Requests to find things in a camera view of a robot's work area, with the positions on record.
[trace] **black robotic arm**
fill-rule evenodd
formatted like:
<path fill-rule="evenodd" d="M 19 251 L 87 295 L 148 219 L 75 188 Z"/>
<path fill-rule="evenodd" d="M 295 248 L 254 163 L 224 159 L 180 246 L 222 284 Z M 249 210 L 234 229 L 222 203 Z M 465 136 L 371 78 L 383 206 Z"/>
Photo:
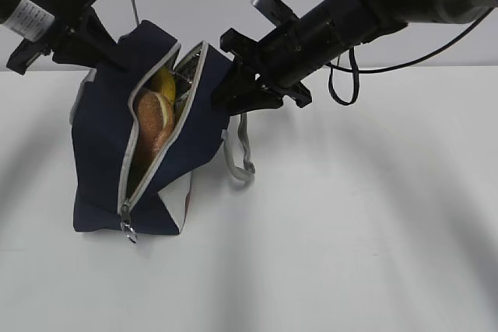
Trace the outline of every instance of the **black robotic arm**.
<path fill-rule="evenodd" d="M 253 5 L 277 27 L 258 42 L 233 29 L 222 36 L 235 60 L 213 103 L 231 114 L 279 108 L 284 96 L 304 107 L 311 95 L 300 81 L 352 47 L 409 23 L 470 23 L 498 0 L 324 0 L 300 19 L 280 0 Z"/>

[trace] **zipper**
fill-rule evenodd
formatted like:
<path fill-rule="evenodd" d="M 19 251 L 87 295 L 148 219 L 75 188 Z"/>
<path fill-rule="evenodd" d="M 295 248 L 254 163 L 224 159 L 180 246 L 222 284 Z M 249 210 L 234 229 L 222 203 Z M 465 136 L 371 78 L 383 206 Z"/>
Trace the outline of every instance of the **zipper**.
<path fill-rule="evenodd" d="M 126 200 L 121 206 L 121 231 L 128 237 L 128 240 L 136 244 L 139 241 L 139 237 L 132 226 L 131 209 L 132 205 L 129 200 Z"/>
<path fill-rule="evenodd" d="M 121 216 L 121 230 L 123 233 L 128 237 L 128 239 L 132 243 L 137 242 L 137 235 L 135 230 L 133 229 L 132 226 L 132 217 L 131 213 L 133 211 L 133 208 L 136 206 L 136 204 L 139 202 L 140 198 L 142 195 L 145 193 L 147 186 L 149 186 L 150 181 L 152 180 L 153 176 L 156 174 L 157 169 L 159 169 L 159 166 L 161 162 L 163 161 L 165 155 L 167 154 L 167 151 L 171 147 L 173 143 L 178 139 L 178 136 L 181 133 L 181 130 L 183 129 L 185 122 L 187 120 L 187 117 L 191 111 L 192 104 L 195 99 L 195 94 L 197 93 L 197 88 L 198 84 L 200 82 L 200 77 L 202 75 L 202 68 L 204 67 L 205 63 L 205 58 L 208 52 L 208 44 L 204 42 L 201 44 L 198 48 L 195 48 L 190 54 L 188 54 L 182 61 L 181 63 L 174 69 L 178 69 L 180 66 L 182 66 L 182 63 L 188 62 L 188 59 L 191 58 L 192 56 L 195 56 L 200 52 L 201 55 L 198 60 L 198 67 L 195 73 L 195 77 L 193 79 L 193 84 L 189 93 L 189 97 L 187 99 L 187 102 L 185 104 L 185 109 L 184 112 L 181 115 L 180 120 L 178 121 L 173 133 L 171 134 L 170 138 L 166 142 L 166 144 L 163 146 L 161 149 L 160 153 L 154 160 L 153 164 L 149 167 L 147 170 L 146 174 L 144 177 L 140 180 L 139 185 L 135 188 L 135 191 L 131 195 L 131 197 L 126 196 L 126 189 L 128 185 L 128 175 L 132 166 L 132 160 L 133 160 L 133 153 L 135 152 L 136 148 L 136 143 L 138 141 L 138 136 L 139 136 L 139 128 L 138 128 L 138 118 L 136 117 L 135 111 L 133 110 L 133 102 L 135 101 L 136 93 L 142 88 L 143 85 L 154 75 L 156 72 L 165 65 L 165 63 L 168 61 L 167 56 L 163 58 L 157 65 L 154 66 L 153 69 L 142 79 L 140 84 L 137 86 L 137 89 L 135 89 L 136 92 L 134 92 L 135 95 L 132 95 L 130 98 L 130 102 L 128 105 L 131 108 L 132 115 L 134 118 L 134 124 L 132 128 L 132 135 L 130 137 L 130 142 L 128 143 L 128 148 L 127 152 L 125 155 L 125 160 L 123 161 L 123 167 L 121 170 L 121 182 L 120 182 L 120 188 L 119 188 L 119 196 L 118 200 L 122 203 L 118 204 L 118 211 L 117 213 Z"/>

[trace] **white label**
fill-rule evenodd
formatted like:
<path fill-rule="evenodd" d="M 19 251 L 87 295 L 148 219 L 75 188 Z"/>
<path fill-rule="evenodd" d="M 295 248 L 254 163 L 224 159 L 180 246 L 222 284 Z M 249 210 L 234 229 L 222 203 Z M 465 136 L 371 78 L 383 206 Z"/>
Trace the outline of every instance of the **white label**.
<path fill-rule="evenodd" d="M 36 42 L 47 32 L 54 20 L 54 15 L 39 5 L 30 0 L 21 0 L 3 25 L 30 42 Z"/>

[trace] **white wall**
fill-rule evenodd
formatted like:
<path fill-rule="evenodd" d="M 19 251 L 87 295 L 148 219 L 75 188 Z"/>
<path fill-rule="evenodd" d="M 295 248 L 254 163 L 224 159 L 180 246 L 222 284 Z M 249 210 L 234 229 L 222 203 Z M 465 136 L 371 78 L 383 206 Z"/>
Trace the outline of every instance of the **white wall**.
<path fill-rule="evenodd" d="M 284 0 L 302 16 L 322 0 Z M 140 15 L 177 37 L 185 48 L 207 40 L 219 45 L 219 36 L 230 27 L 253 38 L 268 33 L 272 26 L 250 5 L 250 0 L 137 0 Z M 100 0 L 96 9 L 114 37 L 127 33 L 134 25 L 129 0 Z M 426 65 L 494 65 L 496 21 L 492 15 L 471 36 Z M 418 58 L 455 37 L 462 26 L 413 25 L 394 36 L 376 40 L 358 49 L 363 67 L 385 66 Z M 0 27 L 0 70 L 5 69 L 8 56 L 20 38 Z M 35 69 L 67 69 L 40 59 Z"/>

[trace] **open zipper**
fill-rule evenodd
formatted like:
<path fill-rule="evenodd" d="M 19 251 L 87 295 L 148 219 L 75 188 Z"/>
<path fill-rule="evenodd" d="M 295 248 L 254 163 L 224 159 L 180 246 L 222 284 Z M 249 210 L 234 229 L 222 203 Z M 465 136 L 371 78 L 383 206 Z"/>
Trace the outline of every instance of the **open zipper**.
<path fill-rule="evenodd" d="M 201 80 L 202 76 L 202 70 L 204 67 L 206 55 L 208 53 L 208 44 L 206 42 L 203 42 L 202 44 L 199 44 L 196 48 L 194 48 L 187 56 L 185 56 L 181 62 L 175 67 L 174 72 L 181 69 L 183 65 L 186 65 L 196 54 L 200 53 L 200 57 L 198 59 L 198 64 L 195 72 L 195 77 L 193 79 L 193 83 L 191 86 L 191 90 L 187 99 L 187 102 L 185 104 L 184 111 L 180 117 L 180 120 L 177 122 L 177 125 L 175 126 L 175 129 L 173 133 L 171 134 L 170 138 L 168 141 L 163 145 L 161 148 L 161 151 L 157 155 L 157 157 L 154 159 L 153 163 L 151 166 L 148 168 L 146 174 L 143 176 L 143 178 L 140 180 L 139 185 L 135 188 L 135 191 L 131 196 L 127 196 L 127 187 L 128 187 L 128 177 L 130 173 L 130 169 L 132 167 L 132 160 L 133 160 L 133 155 L 135 153 L 135 148 L 139 139 L 139 120 L 136 116 L 135 110 L 133 109 L 133 105 L 135 102 L 135 98 L 139 92 L 139 90 L 151 79 L 154 74 L 156 74 L 164 65 L 167 64 L 168 61 L 171 60 L 176 60 L 175 55 L 178 55 L 178 52 L 180 50 L 180 45 L 177 44 L 175 47 L 171 49 L 171 51 L 163 58 L 161 61 L 159 61 L 147 74 L 144 76 L 144 78 L 140 81 L 140 83 L 137 85 L 135 90 L 130 96 L 130 99 L 128 101 L 128 107 L 130 108 L 130 111 L 132 112 L 133 116 L 133 127 L 132 127 L 132 132 L 130 135 L 130 139 L 128 141 L 128 147 L 126 149 L 126 153 L 123 159 L 123 166 L 121 167 L 121 179 L 119 183 L 119 188 L 118 188 L 118 197 L 117 197 L 117 213 L 121 216 L 121 229 L 123 230 L 123 233 L 129 238 L 130 241 L 133 243 L 137 242 L 137 235 L 135 233 L 135 230 L 133 229 L 132 226 L 132 218 L 131 218 L 131 213 L 133 211 L 133 208 L 137 205 L 139 202 L 140 198 L 142 195 L 145 193 L 147 187 L 149 186 L 151 180 L 153 179 L 154 175 L 156 174 L 157 170 L 159 169 L 159 166 L 161 162 L 163 161 L 164 157 L 166 156 L 169 148 L 175 141 L 178 139 L 178 136 L 180 135 L 183 126 L 185 125 L 185 122 L 187 120 L 187 117 L 190 113 L 192 104 L 195 99 L 195 94 L 197 93 L 197 88 L 198 84 Z"/>

